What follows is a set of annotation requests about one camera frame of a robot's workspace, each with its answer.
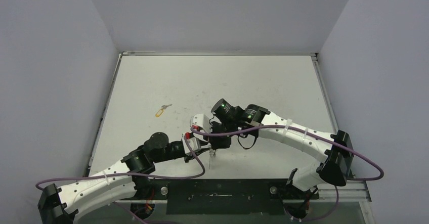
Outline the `silver carabiner keyring with rings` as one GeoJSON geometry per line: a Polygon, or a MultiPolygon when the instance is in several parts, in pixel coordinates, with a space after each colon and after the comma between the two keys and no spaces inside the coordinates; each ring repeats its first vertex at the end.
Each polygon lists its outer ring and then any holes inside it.
{"type": "Polygon", "coordinates": [[[215,150],[215,149],[209,150],[209,160],[208,160],[208,168],[209,169],[213,169],[216,155],[217,155],[217,150],[215,150]]]}

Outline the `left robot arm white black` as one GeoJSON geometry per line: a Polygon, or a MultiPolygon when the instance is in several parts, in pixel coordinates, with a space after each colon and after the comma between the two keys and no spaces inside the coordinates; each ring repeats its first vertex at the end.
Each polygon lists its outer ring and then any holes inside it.
{"type": "Polygon", "coordinates": [[[170,142],[167,134],[154,133],[144,144],[113,165],[75,183],[57,186],[53,181],[42,190],[37,207],[43,223],[74,223],[82,216],[129,198],[145,199],[153,192],[155,164],[185,158],[208,150],[208,142],[192,133],[170,142]]]}

